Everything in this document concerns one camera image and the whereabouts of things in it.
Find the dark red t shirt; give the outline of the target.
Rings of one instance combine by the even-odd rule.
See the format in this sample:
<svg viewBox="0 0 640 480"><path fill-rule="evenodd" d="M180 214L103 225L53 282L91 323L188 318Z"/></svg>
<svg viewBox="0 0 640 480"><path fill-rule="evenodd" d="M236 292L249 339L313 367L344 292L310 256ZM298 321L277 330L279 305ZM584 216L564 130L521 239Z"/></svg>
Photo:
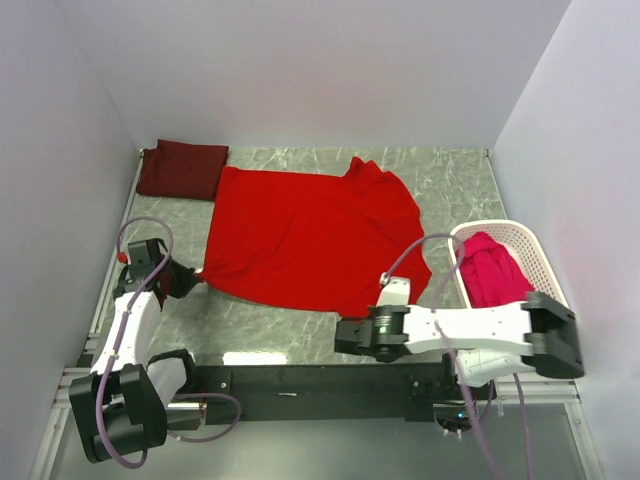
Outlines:
<svg viewBox="0 0 640 480"><path fill-rule="evenodd" d="M214 202L229 147L159 139L144 149L136 192L145 196Z"/></svg>

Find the bright red t shirt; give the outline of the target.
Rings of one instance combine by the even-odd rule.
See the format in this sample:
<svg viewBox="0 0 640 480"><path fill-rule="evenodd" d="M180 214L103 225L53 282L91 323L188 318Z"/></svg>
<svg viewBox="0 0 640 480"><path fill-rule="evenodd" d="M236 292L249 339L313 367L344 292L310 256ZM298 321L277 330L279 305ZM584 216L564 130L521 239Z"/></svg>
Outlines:
<svg viewBox="0 0 640 480"><path fill-rule="evenodd" d="M363 317L420 216L396 175L358 157L342 176L227 166L202 277L258 304Z"/></svg>

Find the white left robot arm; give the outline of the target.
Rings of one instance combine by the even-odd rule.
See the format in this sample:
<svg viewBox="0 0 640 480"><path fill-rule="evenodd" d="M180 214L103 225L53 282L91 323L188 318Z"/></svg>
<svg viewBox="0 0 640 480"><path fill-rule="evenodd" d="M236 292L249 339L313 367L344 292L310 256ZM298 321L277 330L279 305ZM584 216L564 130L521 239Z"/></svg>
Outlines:
<svg viewBox="0 0 640 480"><path fill-rule="evenodd" d="M132 242L113 290L114 318L98 360L72 381L69 399L87 459L125 456L161 446L168 435L166 407L193 399L200 388L185 349L149 355L167 298L180 299L199 283L195 270L173 260L160 238Z"/></svg>

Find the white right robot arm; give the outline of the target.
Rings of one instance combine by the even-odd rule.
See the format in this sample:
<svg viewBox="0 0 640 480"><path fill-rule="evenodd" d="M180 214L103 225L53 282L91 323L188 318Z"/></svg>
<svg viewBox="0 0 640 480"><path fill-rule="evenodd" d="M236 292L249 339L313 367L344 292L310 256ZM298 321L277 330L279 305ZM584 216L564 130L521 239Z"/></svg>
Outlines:
<svg viewBox="0 0 640 480"><path fill-rule="evenodd" d="M553 380L585 375L575 313L538 291L488 308L371 307L365 318L336 324L334 350L381 363L442 350L453 365L439 374L439 387L452 399L522 372Z"/></svg>

